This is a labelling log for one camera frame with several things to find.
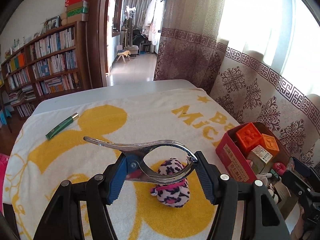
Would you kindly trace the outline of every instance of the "leopard print plush toy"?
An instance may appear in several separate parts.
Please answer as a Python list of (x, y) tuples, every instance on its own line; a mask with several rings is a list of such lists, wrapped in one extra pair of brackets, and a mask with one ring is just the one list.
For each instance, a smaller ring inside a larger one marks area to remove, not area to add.
[[(184, 167), (176, 158), (162, 163), (158, 173), (162, 175), (171, 175), (182, 170)], [(157, 199), (164, 205), (181, 208), (190, 199), (189, 184), (187, 179), (183, 179), (174, 184), (159, 185), (150, 190), (151, 195), (157, 196)]]

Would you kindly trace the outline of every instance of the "yellow and white towel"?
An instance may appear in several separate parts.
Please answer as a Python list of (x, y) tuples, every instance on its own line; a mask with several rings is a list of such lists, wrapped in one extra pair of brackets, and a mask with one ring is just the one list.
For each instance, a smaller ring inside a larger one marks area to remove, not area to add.
[[(58, 123), (79, 113), (79, 118), (47, 141)], [(176, 140), (192, 152), (201, 150), (209, 163), (226, 172), (215, 146), (226, 130), (238, 123), (202, 89), (178, 89), (138, 97), (75, 106), (31, 116), (13, 147), (4, 181), (4, 202), (13, 205), (20, 237), (32, 239), (41, 216), (58, 185), (87, 181), (114, 163), (118, 151), (86, 143), (84, 136), (115, 143)], [(160, 147), (146, 163), (158, 168), (171, 157), (185, 162), (186, 154)], [(119, 239), (205, 239), (214, 217), (193, 172), (191, 198), (183, 208), (171, 208), (150, 195), (148, 183), (125, 182), (119, 198), (108, 206)], [(85, 203), (82, 220), (86, 239), (92, 239)]]

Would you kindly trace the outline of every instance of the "red-orange cube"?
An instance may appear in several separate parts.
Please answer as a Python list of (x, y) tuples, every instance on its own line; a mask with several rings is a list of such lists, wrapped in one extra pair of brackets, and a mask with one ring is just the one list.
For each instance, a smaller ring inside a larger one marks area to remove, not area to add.
[(272, 156), (277, 155), (277, 153), (279, 152), (279, 147), (276, 139), (273, 136), (264, 133), (261, 135), (263, 140), (261, 146), (265, 148), (268, 152), (270, 152)]
[(237, 131), (236, 137), (238, 139), (238, 146), (244, 157), (247, 157), (248, 153), (263, 141), (261, 133), (252, 122)]

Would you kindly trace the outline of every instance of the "wooden door frame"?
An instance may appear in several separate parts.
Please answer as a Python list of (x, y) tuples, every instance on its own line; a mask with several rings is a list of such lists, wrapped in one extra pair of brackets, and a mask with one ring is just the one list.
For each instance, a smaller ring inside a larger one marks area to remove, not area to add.
[(107, 29), (105, 14), (108, 13), (106, 0), (89, 0), (90, 12), (87, 25), (88, 62), (92, 88), (107, 86), (106, 66), (107, 59)]

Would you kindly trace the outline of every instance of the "bookshelf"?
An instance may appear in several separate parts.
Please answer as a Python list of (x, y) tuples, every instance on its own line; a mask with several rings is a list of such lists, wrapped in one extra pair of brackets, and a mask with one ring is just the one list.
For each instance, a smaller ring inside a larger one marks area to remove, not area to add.
[(91, 89), (85, 22), (48, 31), (1, 64), (5, 89), (20, 120), (42, 101)]

